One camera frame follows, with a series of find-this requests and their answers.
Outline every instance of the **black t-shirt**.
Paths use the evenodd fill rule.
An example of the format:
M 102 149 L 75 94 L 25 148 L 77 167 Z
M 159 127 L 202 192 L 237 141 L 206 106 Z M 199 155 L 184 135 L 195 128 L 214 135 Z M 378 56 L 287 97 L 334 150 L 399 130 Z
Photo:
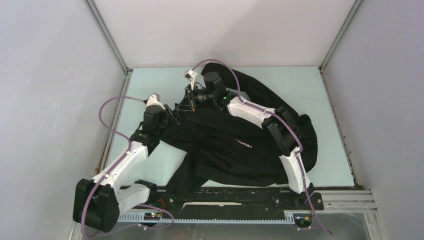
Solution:
M 225 66 L 208 63 L 201 74 L 209 72 L 217 72 L 227 88 L 237 89 L 234 76 Z M 234 72 L 240 90 L 246 92 L 252 102 L 268 108 L 288 108 L 300 131 L 303 145 L 301 157 L 305 170 L 310 171 L 317 162 L 318 145 L 309 116 L 299 116 L 255 78 L 239 71 Z M 253 187 L 288 183 L 279 156 L 272 151 L 260 127 L 240 117 L 215 110 L 207 104 L 196 108 L 196 112 L 182 113 L 181 124 L 160 139 L 187 152 L 166 185 L 166 190 L 175 195 L 187 196 L 207 180 Z

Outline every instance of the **light blue tabletop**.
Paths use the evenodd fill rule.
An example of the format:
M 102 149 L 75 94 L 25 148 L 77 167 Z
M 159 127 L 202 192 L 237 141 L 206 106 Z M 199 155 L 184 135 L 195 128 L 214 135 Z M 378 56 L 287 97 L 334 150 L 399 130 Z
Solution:
M 127 96 L 146 99 L 152 93 L 160 95 L 160 101 L 174 109 L 184 96 L 184 87 L 190 82 L 183 78 L 189 67 L 135 68 L 129 83 Z M 279 95 L 300 115 L 308 114 L 318 138 L 318 159 L 308 173 L 316 187 L 351 187 L 354 181 L 342 141 L 336 127 L 320 72 L 315 66 L 266 66 L 234 67 L 250 75 Z M 196 69 L 198 80 L 202 68 Z M 117 130 L 130 136 L 143 120 L 143 103 L 126 99 Z M 126 147 L 126 141 L 115 136 L 108 162 L 118 157 Z M 186 152 L 161 142 L 148 159 L 134 168 L 125 185 L 143 179 L 158 186 L 165 186 L 184 159 Z M 204 186 L 228 186 L 208 181 Z

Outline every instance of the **purple cable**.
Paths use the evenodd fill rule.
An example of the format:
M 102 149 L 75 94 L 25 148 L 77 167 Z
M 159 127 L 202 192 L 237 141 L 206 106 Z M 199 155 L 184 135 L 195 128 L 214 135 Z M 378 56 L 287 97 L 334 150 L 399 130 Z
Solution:
M 280 117 L 280 116 L 278 116 L 277 114 L 275 114 L 275 113 L 273 113 L 273 112 L 271 112 L 271 111 L 268 111 L 268 110 L 266 110 L 266 109 L 263 109 L 263 108 L 261 108 L 261 107 L 258 107 L 258 106 L 256 106 L 256 105 L 253 105 L 253 104 L 251 104 L 251 103 L 249 103 L 249 102 L 246 102 L 246 100 L 244 100 L 242 97 L 241 97 L 241 95 L 240 95 L 240 83 L 239 83 L 239 79 L 237 78 L 237 75 L 236 75 L 236 73 L 231 69 L 231 67 L 230 66 L 228 66 L 227 64 L 225 64 L 224 62 L 222 62 L 222 61 L 220 61 L 220 60 L 216 60 L 216 59 L 205 59 L 205 60 L 203 60 L 203 61 L 201 61 L 201 62 L 199 62 L 198 64 L 196 64 L 191 70 L 195 70 L 197 67 L 199 67 L 201 64 L 203 64 L 203 63 L 205 63 L 205 62 L 216 62 L 216 63 L 219 63 L 219 64 L 222 64 L 222 65 L 224 65 L 226 68 L 228 68 L 228 70 L 232 73 L 232 75 L 234 76 L 234 79 L 235 79 L 235 82 L 237 83 L 237 96 L 238 96 L 238 99 L 240 100 L 240 102 L 242 102 L 243 104 L 246 104 L 247 106 L 250 106 L 250 107 L 252 107 L 252 108 L 255 108 L 255 109 L 257 109 L 257 110 L 260 110 L 260 111 L 262 111 L 262 112 L 265 112 L 265 113 L 267 113 L 267 114 L 270 114 L 270 115 L 272 115 L 272 116 L 274 116 L 274 117 L 276 117 L 283 125 L 284 125 L 284 127 L 290 132 L 290 134 L 293 136 L 293 138 L 294 138 L 294 140 L 297 142 L 297 144 L 299 145 L 299 151 L 297 151 L 296 152 L 296 159 L 297 159 L 297 163 L 299 164 L 299 166 L 301 166 L 302 165 L 302 161 L 299 159 L 299 155 L 300 155 L 300 153 L 303 151 L 303 146 L 302 146 L 302 143 L 301 143 L 301 141 L 299 140 L 299 138 L 298 138 L 298 136 L 296 136 L 296 134 L 295 134 L 295 132 L 289 127 L 289 125 Z M 307 198 L 307 201 L 308 201 L 308 203 L 309 203 L 309 206 L 310 206 L 310 210 L 311 210 L 311 212 L 312 212 L 312 214 L 313 214 L 313 216 L 315 216 L 315 218 L 316 218 L 316 220 L 318 221 L 318 223 L 319 223 L 319 225 L 320 225 L 320 227 L 316 227 L 316 228 L 321 228 L 321 229 L 323 229 L 324 231 L 326 231 L 330 236 L 334 236 L 334 234 L 330 231 L 330 230 L 328 230 L 327 228 L 325 228 L 324 227 L 324 225 L 321 223 L 321 221 L 320 221 L 320 218 L 316 215 L 316 213 L 315 213 L 315 208 L 314 208 L 314 205 L 312 205 L 312 201 L 311 201 L 311 198 L 310 198 L 310 196 L 309 196 L 309 192 L 308 192 L 308 187 L 306 186 L 306 180 L 305 180 L 305 172 L 304 172 L 304 170 L 303 170 L 303 168 L 302 167 L 300 167 L 300 172 L 302 173 L 302 179 L 303 179 L 303 187 L 304 187 L 304 190 L 305 190 L 305 193 L 306 193 L 306 198 Z
M 122 156 L 120 156 L 119 159 L 110 167 L 110 169 L 99 179 L 99 181 L 94 185 L 94 187 L 92 188 L 92 190 L 88 194 L 87 200 L 85 201 L 85 204 L 84 204 L 84 208 L 82 209 L 82 216 L 81 216 L 81 232 L 82 232 L 82 235 L 84 236 L 85 239 L 92 239 L 94 237 L 107 236 L 107 235 L 111 235 L 113 233 L 116 233 L 118 231 L 121 231 L 121 230 L 126 229 L 126 228 L 129 228 L 129 227 L 139 226 L 138 224 L 130 224 L 130 225 L 126 225 L 126 226 L 120 227 L 120 228 L 118 228 L 118 229 L 116 229 L 116 230 L 114 230 L 112 232 L 103 233 L 103 234 L 99 234 L 99 231 L 96 231 L 91 236 L 87 235 L 87 231 L 86 231 L 86 224 L 85 224 L 86 223 L 86 215 L 87 215 L 87 209 L 89 208 L 90 200 L 93 198 L 93 195 L 96 192 L 97 188 L 99 187 L 100 183 L 106 178 L 106 174 L 110 174 L 117 167 L 117 165 L 119 165 L 119 163 L 122 162 L 122 160 L 127 156 L 127 152 L 129 152 L 131 150 L 131 140 L 130 140 L 130 138 L 128 138 L 127 136 L 125 136 L 125 134 L 123 134 L 123 133 L 121 133 L 119 131 L 116 131 L 113 128 L 109 127 L 103 121 L 103 119 L 102 119 L 102 112 L 103 112 L 103 109 L 105 108 L 105 106 L 108 103 L 110 103 L 110 102 L 112 102 L 114 100 L 117 100 L 117 99 L 131 99 L 131 100 L 136 100 L 136 101 L 139 101 L 139 102 L 144 102 L 143 99 L 136 98 L 136 97 L 131 97 L 131 96 L 116 96 L 116 97 L 112 97 L 111 99 L 105 101 L 101 105 L 101 107 L 100 107 L 100 109 L 98 111 L 98 119 L 100 120 L 101 124 L 105 128 L 107 128 L 109 131 L 111 131 L 112 133 L 117 134 L 117 135 L 123 137 L 128 142 L 128 147 L 126 148 L 126 151 L 124 152 L 124 154 L 122 154 Z M 172 218 L 171 224 L 169 224 L 169 225 L 167 225 L 166 227 L 163 227 L 163 228 L 167 228 L 167 227 L 171 226 L 174 223 L 174 216 L 169 211 L 166 211 L 166 210 L 161 209 L 161 208 L 158 208 L 158 207 L 148 206 L 148 205 L 145 205 L 144 207 L 163 211 L 163 212 L 165 212 L 166 214 L 168 214 Z

